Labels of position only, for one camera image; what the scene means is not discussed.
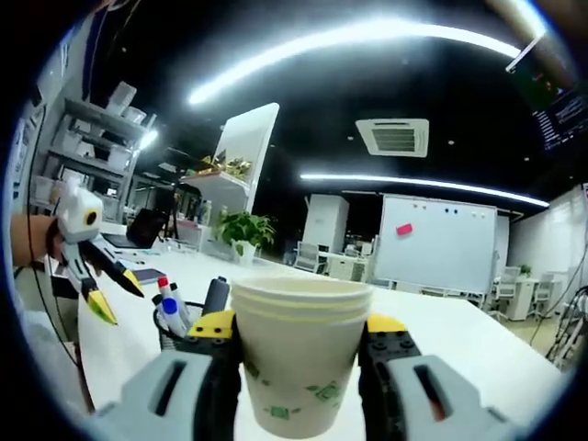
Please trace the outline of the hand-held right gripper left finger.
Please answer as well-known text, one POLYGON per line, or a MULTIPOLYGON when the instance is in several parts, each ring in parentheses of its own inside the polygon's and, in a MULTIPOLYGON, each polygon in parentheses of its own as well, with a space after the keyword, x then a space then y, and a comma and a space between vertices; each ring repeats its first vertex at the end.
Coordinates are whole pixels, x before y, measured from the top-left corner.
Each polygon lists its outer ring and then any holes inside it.
POLYGON ((94 413, 95 440, 233 440, 242 345, 231 310, 198 319, 94 413))

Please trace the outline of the person's left hand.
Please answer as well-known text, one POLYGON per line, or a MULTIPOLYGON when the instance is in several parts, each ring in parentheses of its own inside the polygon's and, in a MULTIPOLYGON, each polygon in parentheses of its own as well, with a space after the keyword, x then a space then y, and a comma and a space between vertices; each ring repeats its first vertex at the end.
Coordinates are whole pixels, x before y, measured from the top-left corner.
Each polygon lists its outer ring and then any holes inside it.
POLYGON ((64 238, 59 230, 58 219, 53 218, 45 233, 45 246, 47 255, 58 261, 60 265, 65 264, 62 255, 63 241, 64 238))

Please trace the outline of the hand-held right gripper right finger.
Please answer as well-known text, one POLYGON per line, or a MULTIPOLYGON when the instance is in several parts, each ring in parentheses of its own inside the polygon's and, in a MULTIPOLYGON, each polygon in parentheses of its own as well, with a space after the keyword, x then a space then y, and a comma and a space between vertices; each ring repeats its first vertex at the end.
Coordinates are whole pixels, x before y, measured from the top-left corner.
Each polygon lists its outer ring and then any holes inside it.
POLYGON ((515 424, 481 405, 478 389, 424 356, 399 321, 367 318, 358 347, 367 440, 516 440, 515 424))

